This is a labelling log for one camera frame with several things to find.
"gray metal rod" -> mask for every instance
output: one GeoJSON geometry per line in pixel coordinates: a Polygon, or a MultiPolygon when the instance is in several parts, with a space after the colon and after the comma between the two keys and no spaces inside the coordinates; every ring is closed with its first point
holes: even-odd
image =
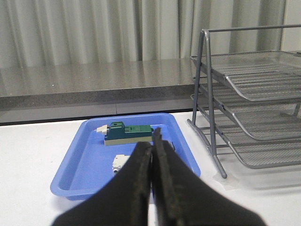
{"type": "Polygon", "coordinates": [[[197,60],[197,71],[194,84],[194,99],[193,99],[193,112],[192,112],[192,124],[196,124],[197,118],[197,106],[198,106],[198,86],[201,74],[201,64],[202,64],[202,53],[203,53],[203,43],[204,43],[204,32],[201,31],[198,41],[198,60],[197,60]]]}
{"type": "Polygon", "coordinates": [[[249,31],[249,30],[263,30],[263,29],[276,29],[276,28],[292,28],[301,27],[301,24],[288,24],[276,26],[258,26],[258,27],[232,27],[225,29],[206,29],[209,32],[231,32],[231,31],[249,31]]]}
{"type": "Polygon", "coordinates": [[[210,144],[209,140],[207,139],[206,135],[204,134],[204,132],[196,125],[193,125],[192,121],[190,119],[188,119],[187,122],[194,129],[194,131],[198,134],[198,136],[203,139],[203,141],[205,142],[205,144],[207,146],[207,149],[211,153],[211,144],[210,144]]]}
{"type": "Polygon", "coordinates": [[[213,102],[213,81],[211,74],[211,48],[210,33],[204,30],[206,40],[206,58],[207,58],[207,89],[208,89],[208,107],[209,107],[209,123],[211,138],[211,153],[216,156],[216,138],[215,138],[215,119],[214,119],[214,102],[213,102]]]}
{"type": "Polygon", "coordinates": [[[299,111],[300,111],[300,106],[301,106],[300,103],[299,103],[299,104],[296,104],[295,110],[294,110],[294,112],[293,112],[293,116],[295,116],[295,117],[298,116],[299,111]]]}
{"type": "Polygon", "coordinates": [[[223,168],[223,166],[222,166],[220,160],[218,159],[218,157],[217,156],[213,156],[213,160],[214,160],[214,162],[215,162],[215,164],[217,166],[217,169],[219,170],[222,178],[226,179],[228,177],[228,175],[227,175],[225,169],[223,168]]]}

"green block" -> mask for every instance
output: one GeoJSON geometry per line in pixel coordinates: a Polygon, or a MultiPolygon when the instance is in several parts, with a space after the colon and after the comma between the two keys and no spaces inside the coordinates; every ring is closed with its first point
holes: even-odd
{"type": "Polygon", "coordinates": [[[104,136],[105,145],[136,143],[152,140],[153,128],[150,125],[125,126],[122,121],[112,122],[107,135],[104,136]]]}

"metal desk organizer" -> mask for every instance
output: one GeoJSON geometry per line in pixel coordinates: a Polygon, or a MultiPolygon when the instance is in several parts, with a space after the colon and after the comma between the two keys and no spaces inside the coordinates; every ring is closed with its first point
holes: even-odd
{"type": "Polygon", "coordinates": [[[216,149],[225,145],[216,144],[216,133],[249,168],[301,164],[301,57],[275,50],[211,55],[210,33],[293,27],[301,24],[200,33],[198,56],[191,57],[197,72],[188,123],[206,143],[223,178],[227,174],[216,149]],[[201,72],[206,82],[200,82],[201,72]],[[198,105],[200,94],[207,97],[209,110],[198,105]],[[209,121],[209,128],[196,125],[197,110],[209,121]],[[210,140],[205,130],[210,130],[210,140]]]}

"tray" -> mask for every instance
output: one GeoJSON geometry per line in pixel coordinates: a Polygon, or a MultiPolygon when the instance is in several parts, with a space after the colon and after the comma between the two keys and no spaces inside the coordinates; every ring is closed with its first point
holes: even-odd
{"type": "MultiPolygon", "coordinates": [[[[197,57],[191,58],[196,64],[197,57]]],[[[212,55],[213,78],[250,101],[301,97],[301,57],[283,51],[212,55]]],[[[202,57],[206,72],[206,57],[202,57]]]]}
{"type": "Polygon", "coordinates": [[[251,169],[301,164],[300,138],[263,142],[250,138],[239,126],[218,126],[217,131],[237,158],[251,169]]]}
{"type": "Polygon", "coordinates": [[[95,118],[83,122],[76,133],[51,183],[53,194],[69,200],[84,200],[113,178],[115,156],[130,155],[136,145],[104,145],[104,135],[96,133],[96,128],[113,121],[123,121],[125,125],[151,125],[154,129],[161,127],[162,138],[172,142],[176,153],[200,176],[200,169],[173,115],[155,113],[95,118]]]}
{"type": "MultiPolygon", "coordinates": [[[[206,84],[199,90],[207,96],[206,84]]],[[[301,137],[301,100],[248,101],[235,91],[215,83],[214,103],[242,130],[255,140],[267,141],[301,137]]],[[[223,125],[223,117],[216,117],[215,123],[223,125]]]]}

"blue plastic tray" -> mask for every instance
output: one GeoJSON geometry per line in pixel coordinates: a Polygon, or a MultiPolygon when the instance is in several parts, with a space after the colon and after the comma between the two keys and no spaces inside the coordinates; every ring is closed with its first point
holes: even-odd
{"type": "Polygon", "coordinates": [[[95,194],[114,176],[112,163],[117,154],[130,155],[136,144],[104,145],[104,135],[96,128],[123,121],[125,125],[161,127],[162,139],[173,142],[176,153],[200,176],[200,169],[171,114],[156,113],[95,118],[83,122],[76,133],[52,183],[51,192],[69,200],[84,200],[95,194]]]}

